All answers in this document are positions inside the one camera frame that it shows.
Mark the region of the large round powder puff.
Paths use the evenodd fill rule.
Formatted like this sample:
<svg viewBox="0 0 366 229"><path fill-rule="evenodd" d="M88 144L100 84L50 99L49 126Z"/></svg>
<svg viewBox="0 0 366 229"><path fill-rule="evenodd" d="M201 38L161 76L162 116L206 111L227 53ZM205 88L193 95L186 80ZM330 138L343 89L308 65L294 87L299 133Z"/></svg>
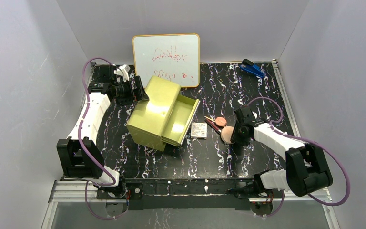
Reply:
<svg viewBox="0 0 366 229"><path fill-rule="evenodd" d="M221 139L223 140L224 143L226 144L231 144L231 137L233 135L234 132L234 127L232 126L225 126L222 130L221 130Z"/></svg>

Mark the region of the small round powder puff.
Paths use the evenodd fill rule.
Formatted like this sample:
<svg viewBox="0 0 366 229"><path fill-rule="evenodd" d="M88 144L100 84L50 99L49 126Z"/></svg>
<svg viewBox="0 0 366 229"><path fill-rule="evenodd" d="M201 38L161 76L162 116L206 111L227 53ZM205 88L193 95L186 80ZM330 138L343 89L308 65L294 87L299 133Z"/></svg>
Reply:
<svg viewBox="0 0 366 229"><path fill-rule="evenodd" d="M219 127L225 127L227 126L227 120L223 117L217 117L215 119L215 124Z"/></svg>

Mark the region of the green metal drawer chest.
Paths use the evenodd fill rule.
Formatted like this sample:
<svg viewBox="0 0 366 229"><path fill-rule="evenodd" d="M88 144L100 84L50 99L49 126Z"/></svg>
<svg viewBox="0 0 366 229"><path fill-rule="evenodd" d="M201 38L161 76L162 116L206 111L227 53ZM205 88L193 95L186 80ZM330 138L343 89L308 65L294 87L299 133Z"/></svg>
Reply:
<svg viewBox="0 0 366 229"><path fill-rule="evenodd" d="M134 143L159 151L183 144L200 101L181 95L181 86L152 76L126 127Z"/></svg>

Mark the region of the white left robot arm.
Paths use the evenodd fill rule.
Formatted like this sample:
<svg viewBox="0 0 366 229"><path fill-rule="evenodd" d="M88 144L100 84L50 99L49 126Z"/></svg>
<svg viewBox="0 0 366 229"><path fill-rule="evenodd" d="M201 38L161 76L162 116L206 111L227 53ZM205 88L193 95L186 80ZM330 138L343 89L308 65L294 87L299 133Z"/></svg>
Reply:
<svg viewBox="0 0 366 229"><path fill-rule="evenodd" d="M120 173L105 165L96 142L102 119L112 102L126 106L149 100L140 77L130 77L129 71L127 64L94 67L93 79L85 85L87 95L79 119L68 136L56 145L65 176L102 187L118 186Z"/></svg>

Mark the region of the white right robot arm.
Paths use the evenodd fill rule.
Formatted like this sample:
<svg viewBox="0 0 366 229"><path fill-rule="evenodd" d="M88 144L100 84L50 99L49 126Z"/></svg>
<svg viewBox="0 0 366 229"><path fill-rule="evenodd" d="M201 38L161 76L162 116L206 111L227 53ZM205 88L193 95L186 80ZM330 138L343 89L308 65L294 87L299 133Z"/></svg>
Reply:
<svg viewBox="0 0 366 229"><path fill-rule="evenodd" d="M263 119L255 118L249 107L235 110L236 122L231 141L247 146L251 140L264 144L285 161L283 170L266 170L255 174L251 182L242 183L235 191L260 194L277 189L292 191L298 197L333 183L322 148L289 138Z"/></svg>

